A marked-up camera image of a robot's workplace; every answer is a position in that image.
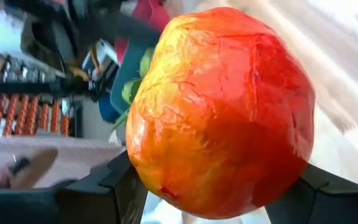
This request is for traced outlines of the backlit laptop keyboard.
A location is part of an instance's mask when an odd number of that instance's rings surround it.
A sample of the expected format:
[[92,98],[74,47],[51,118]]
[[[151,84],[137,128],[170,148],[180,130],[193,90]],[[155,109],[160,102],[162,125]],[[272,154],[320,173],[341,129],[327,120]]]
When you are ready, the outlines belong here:
[[81,137],[82,104],[71,98],[0,96],[0,137],[57,134]]

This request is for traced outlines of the person's hand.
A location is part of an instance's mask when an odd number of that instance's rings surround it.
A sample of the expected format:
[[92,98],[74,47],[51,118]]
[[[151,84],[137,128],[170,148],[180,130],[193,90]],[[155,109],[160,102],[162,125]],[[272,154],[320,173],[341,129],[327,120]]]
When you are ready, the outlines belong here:
[[19,156],[0,170],[0,189],[31,189],[48,172],[58,156],[54,148]]

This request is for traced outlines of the green chayote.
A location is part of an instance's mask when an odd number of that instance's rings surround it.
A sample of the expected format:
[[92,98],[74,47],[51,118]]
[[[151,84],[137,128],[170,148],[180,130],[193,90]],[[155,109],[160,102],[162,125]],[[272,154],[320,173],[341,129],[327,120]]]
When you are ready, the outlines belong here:
[[131,105],[142,82],[141,78],[129,80],[122,89],[122,99]]

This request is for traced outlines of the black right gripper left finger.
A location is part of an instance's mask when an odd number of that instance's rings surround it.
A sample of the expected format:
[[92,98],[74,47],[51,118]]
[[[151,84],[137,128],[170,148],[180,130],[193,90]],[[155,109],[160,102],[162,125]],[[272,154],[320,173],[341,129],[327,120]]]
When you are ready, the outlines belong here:
[[147,189],[122,152],[80,180],[0,189],[0,224],[140,224],[146,197]]

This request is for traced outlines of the teal plastic basket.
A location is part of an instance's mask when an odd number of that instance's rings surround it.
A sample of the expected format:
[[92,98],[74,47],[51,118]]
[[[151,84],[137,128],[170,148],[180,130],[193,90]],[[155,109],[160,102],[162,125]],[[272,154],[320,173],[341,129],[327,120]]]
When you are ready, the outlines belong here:
[[148,48],[154,48],[155,46],[156,42],[135,39],[128,41],[126,52],[110,92],[111,105],[119,114],[122,114],[129,108],[129,105],[122,99],[124,85],[128,81],[140,77],[140,60]]

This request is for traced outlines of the orange bell pepper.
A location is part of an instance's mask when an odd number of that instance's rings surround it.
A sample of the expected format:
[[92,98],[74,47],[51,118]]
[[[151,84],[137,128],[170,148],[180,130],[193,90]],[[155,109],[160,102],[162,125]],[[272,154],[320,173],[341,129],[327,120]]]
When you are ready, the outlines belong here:
[[173,18],[129,110],[126,147],[155,195],[227,219],[279,198],[307,166],[315,93],[276,32],[231,8]]

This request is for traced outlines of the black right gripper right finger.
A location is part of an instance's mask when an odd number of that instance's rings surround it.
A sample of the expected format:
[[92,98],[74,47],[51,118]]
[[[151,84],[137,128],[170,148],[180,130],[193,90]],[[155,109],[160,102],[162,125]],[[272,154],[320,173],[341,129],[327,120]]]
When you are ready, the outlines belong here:
[[358,184],[309,164],[265,209],[271,224],[358,224]]

